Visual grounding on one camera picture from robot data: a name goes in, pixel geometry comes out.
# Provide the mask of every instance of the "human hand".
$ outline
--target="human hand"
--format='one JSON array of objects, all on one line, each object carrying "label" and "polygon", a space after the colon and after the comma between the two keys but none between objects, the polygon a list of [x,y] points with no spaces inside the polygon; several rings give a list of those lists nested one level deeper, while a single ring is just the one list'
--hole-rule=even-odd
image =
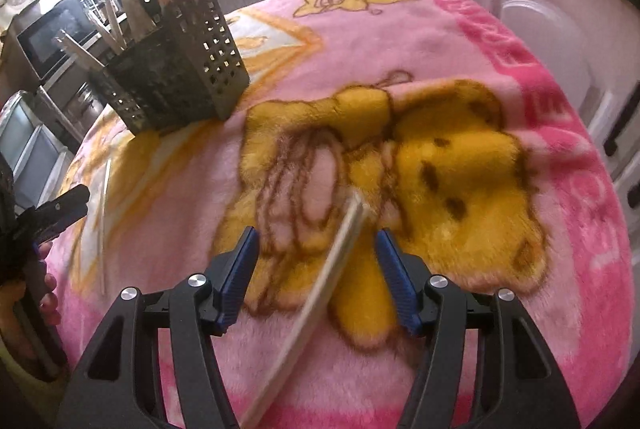
[{"label": "human hand", "polygon": [[[51,247],[50,242],[40,246],[38,249],[40,259],[45,259],[49,255]],[[47,325],[57,326],[60,324],[61,317],[58,312],[58,297],[53,291],[58,283],[49,273],[45,276],[44,282],[50,292],[40,301],[40,313]],[[36,354],[14,315],[14,305],[22,299],[25,292],[24,281],[8,281],[0,286],[0,336],[12,357],[22,367],[30,370],[33,367],[33,361],[36,361]]]}]

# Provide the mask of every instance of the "silver screw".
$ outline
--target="silver screw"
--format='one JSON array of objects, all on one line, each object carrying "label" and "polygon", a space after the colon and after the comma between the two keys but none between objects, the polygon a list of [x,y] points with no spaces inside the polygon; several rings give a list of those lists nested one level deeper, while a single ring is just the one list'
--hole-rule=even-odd
[{"label": "silver screw", "polygon": [[443,275],[432,275],[429,284],[434,288],[444,288],[449,284],[449,281]]},{"label": "silver screw", "polygon": [[122,292],[120,292],[120,297],[123,298],[125,301],[129,301],[133,299],[136,295],[138,295],[138,291],[132,286],[129,286],[125,288]]},{"label": "silver screw", "polygon": [[508,288],[500,288],[500,290],[498,290],[498,297],[503,301],[513,301],[516,295]]},{"label": "silver screw", "polygon": [[207,278],[202,274],[193,274],[188,280],[189,286],[199,287],[207,282]]}]

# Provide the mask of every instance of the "blue gripper pad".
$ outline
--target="blue gripper pad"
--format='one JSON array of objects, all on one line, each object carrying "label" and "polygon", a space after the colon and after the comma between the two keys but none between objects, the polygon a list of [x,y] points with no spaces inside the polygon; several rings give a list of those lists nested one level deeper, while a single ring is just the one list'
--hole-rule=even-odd
[{"label": "blue gripper pad", "polygon": [[394,299],[400,324],[412,335],[422,335],[419,316],[422,308],[422,290],[416,290],[400,258],[402,252],[388,229],[378,231],[376,235],[376,254],[386,285]]},{"label": "blue gripper pad", "polygon": [[260,254],[258,231],[253,227],[246,227],[231,254],[232,257],[235,257],[220,289],[220,315],[217,324],[223,330],[238,320],[244,294],[246,294]]}]

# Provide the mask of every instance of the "pink blanket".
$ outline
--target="pink blanket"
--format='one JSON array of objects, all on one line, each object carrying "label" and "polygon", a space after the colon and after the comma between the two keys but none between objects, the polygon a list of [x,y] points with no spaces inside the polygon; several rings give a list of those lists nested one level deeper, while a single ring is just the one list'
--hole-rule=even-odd
[{"label": "pink blanket", "polygon": [[[628,361],[628,239],[585,128],[522,42],[472,0],[267,0],[227,21],[252,77],[229,120],[133,138],[108,108],[69,170],[66,186],[92,191],[86,221],[49,256],[72,364],[122,288],[172,287],[253,225],[261,257],[245,309],[214,340],[239,415],[356,186],[375,221],[262,427],[395,427],[421,350],[398,327],[372,251],[383,226],[466,289],[517,291],[587,425]],[[472,396],[467,343],[458,422]],[[180,425],[167,333],[161,362]]]}]

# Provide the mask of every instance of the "perforated basket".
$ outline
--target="perforated basket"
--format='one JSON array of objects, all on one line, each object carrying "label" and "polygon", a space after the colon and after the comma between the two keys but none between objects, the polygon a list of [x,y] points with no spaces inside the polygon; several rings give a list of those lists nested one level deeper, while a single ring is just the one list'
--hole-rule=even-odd
[{"label": "perforated basket", "polygon": [[218,0],[172,0],[158,28],[92,82],[131,133],[226,120],[249,85]]}]

